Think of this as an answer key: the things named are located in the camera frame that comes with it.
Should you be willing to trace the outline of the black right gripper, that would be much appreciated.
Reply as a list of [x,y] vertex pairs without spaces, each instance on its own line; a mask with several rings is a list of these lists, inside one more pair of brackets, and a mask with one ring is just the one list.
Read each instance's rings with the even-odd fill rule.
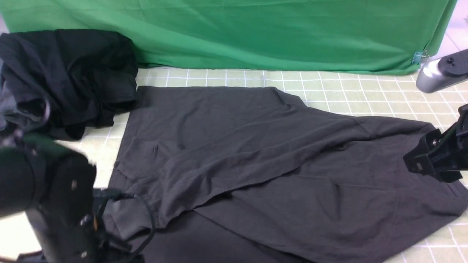
[[403,157],[408,171],[430,175],[452,183],[468,170],[468,105],[458,109],[457,122],[444,133],[439,129],[423,135],[418,144]]

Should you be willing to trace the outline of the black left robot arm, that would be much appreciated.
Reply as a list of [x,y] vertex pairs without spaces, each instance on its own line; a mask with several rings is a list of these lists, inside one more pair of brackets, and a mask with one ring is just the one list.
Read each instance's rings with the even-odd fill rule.
[[94,210],[97,168],[41,136],[1,138],[1,217],[24,212],[41,250],[16,263],[103,263],[108,244]]

